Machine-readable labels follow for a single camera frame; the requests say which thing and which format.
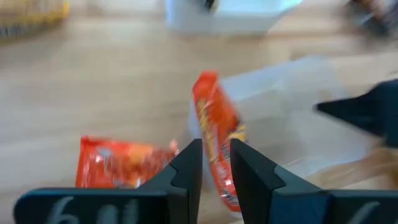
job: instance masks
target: white box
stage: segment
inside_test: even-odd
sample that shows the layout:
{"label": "white box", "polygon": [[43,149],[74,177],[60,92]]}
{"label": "white box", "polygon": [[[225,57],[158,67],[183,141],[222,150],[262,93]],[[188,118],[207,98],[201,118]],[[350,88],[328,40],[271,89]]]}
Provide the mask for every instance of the white box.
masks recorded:
{"label": "white box", "polygon": [[205,34],[261,34],[302,0],[219,0],[215,12],[194,0],[166,0],[172,29]]}

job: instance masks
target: wooden surface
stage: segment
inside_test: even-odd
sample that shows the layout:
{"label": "wooden surface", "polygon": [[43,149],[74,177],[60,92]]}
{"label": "wooden surface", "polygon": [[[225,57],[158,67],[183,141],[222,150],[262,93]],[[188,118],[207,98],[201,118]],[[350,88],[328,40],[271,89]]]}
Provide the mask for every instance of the wooden surface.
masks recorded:
{"label": "wooden surface", "polygon": [[[73,186],[83,134],[154,144],[181,135],[201,70],[228,77],[320,54],[352,94],[398,77],[396,47],[367,44],[344,3],[305,0],[266,36],[203,37],[168,30],[160,0],[72,0],[60,28],[0,46],[0,223],[12,223],[24,192]],[[334,187],[325,178],[313,181]],[[199,222],[234,220],[205,189]]]}

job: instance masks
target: clear plastic container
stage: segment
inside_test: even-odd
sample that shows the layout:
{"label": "clear plastic container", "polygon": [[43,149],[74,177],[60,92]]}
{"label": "clear plastic container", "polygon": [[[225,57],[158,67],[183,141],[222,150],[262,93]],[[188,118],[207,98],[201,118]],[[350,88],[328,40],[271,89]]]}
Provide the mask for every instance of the clear plastic container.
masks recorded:
{"label": "clear plastic container", "polygon": [[[248,144],[300,177],[370,152],[367,134],[313,109],[322,101],[349,97],[323,58],[236,75],[222,84],[246,124]],[[193,138],[201,138],[192,104],[188,128]],[[205,175],[207,167],[204,159]],[[206,180],[212,185],[211,178]]]}
{"label": "clear plastic container", "polygon": [[200,2],[166,0],[169,27],[188,33],[265,33],[301,0],[219,0],[214,12]]}

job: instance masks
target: orange chip bag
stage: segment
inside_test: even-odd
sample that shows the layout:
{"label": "orange chip bag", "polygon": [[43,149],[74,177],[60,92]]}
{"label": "orange chip bag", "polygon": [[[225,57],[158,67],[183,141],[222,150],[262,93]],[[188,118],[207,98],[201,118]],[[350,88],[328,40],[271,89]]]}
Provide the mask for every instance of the orange chip bag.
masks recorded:
{"label": "orange chip bag", "polygon": [[159,173],[178,154],[150,144],[82,137],[76,174],[78,188],[137,188]]}
{"label": "orange chip bag", "polygon": [[232,212],[240,212],[229,159],[230,140],[246,140],[245,125],[218,83],[217,72],[203,72],[193,86],[193,100],[205,154],[219,196]]}

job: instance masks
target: yellow label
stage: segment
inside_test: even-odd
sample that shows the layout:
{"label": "yellow label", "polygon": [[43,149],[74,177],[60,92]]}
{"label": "yellow label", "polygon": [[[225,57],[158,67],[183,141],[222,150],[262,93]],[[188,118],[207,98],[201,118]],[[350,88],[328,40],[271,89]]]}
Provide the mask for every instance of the yellow label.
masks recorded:
{"label": "yellow label", "polygon": [[242,142],[246,141],[246,126],[244,124],[238,125],[235,131],[228,136],[229,139],[239,139]]}
{"label": "yellow label", "polygon": [[207,156],[209,158],[209,162],[214,162],[217,158],[214,149],[216,139],[214,138],[211,126],[209,125],[209,120],[206,112],[206,101],[199,100],[197,103],[197,108],[198,108],[197,110],[198,110],[200,129],[203,133],[203,138],[205,140]]}

